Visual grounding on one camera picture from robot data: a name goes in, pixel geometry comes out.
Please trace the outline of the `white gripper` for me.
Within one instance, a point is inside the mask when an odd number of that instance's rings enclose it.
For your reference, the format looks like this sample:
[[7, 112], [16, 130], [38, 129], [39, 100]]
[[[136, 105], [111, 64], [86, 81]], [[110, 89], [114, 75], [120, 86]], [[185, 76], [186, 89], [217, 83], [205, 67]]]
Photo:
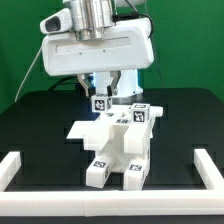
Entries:
[[66, 8], [43, 20], [40, 30], [46, 34], [42, 41], [46, 72], [51, 76], [78, 74], [87, 97], [92, 96], [93, 89], [89, 75], [84, 73], [111, 71], [112, 80], [107, 86], [111, 97], [118, 93], [121, 72], [117, 70], [147, 68], [154, 61], [148, 18], [118, 21], [105, 28], [100, 39], [78, 40]]

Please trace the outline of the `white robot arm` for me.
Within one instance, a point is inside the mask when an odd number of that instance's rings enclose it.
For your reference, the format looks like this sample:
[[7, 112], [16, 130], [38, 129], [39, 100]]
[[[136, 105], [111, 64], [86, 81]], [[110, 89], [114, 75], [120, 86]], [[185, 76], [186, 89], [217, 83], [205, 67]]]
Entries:
[[154, 61], [152, 18], [136, 9], [143, 1], [62, 0], [40, 23], [46, 72], [77, 76], [88, 96], [140, 93], [137, 71]]

